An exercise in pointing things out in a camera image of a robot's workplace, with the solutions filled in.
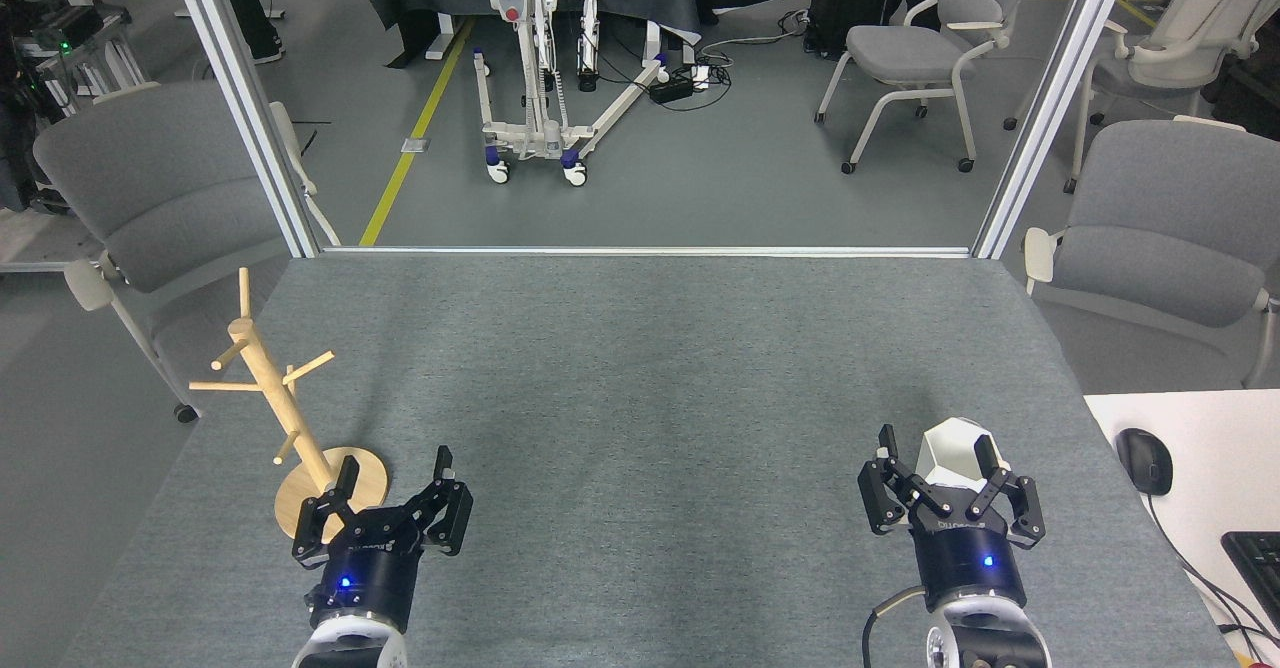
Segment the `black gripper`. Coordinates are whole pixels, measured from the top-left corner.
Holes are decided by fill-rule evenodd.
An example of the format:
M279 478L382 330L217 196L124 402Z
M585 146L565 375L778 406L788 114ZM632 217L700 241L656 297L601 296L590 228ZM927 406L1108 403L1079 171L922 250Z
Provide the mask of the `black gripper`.
M941 489L902 467L892 425L881 427L878 443L876 458L868 459L858 476L870 530L886 535L920 502L936 516L950 517L954 509L942 499ZM1015 475L1002 463L992 436L979 436L974 453L986 484L965 509L965 517L979 520L997 495L1004 494L1012 508L1012 518L1007 523L997 516L977 522L936 516L910 518L929 613L957 596L972 595L995 595L1024 607L1027 594L1007 540L1009 529L1025 539L1012 543L1021 550L1033 549L1046 536L1036 481Z
M308 592L311 628L338 616L371 614L407 632L425 546L457 555L474 505L452 462L451 449L440 445L433 481L393 513L360 513L366 507L353 503L361 471L353 456L342 458L330 488L302 500L291 555L305 569L328 562ZM339 534L329 543L324 530L333 517Z

